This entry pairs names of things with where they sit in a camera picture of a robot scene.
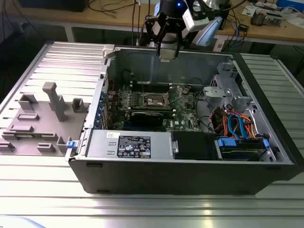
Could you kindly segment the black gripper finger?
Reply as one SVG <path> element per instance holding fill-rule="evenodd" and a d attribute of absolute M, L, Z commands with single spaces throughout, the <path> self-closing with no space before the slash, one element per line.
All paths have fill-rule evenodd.
<path fill-rule="evenodd" d="M 181 24 L 173 24 L 166 22 L 166 43 L 169 45 L 170 49 L 174 49 L 174 57 L 177 57 L 179 54 L 179 50 L 183 45 L 183 37 L 182 37 L 182 30 L 183 27 Z"/>
<path fill-rule="evenodd" d="M 158 23 L 160 26 L 159 32 L 154 34 L 153 26 Z M 157 44 L 157 56 L 160 56 L 161 43 L 167 33 L 166 15 L 160 13 L 158 16 L 147 16 L 145 20 L 146 31 L 148 39 Z"/>

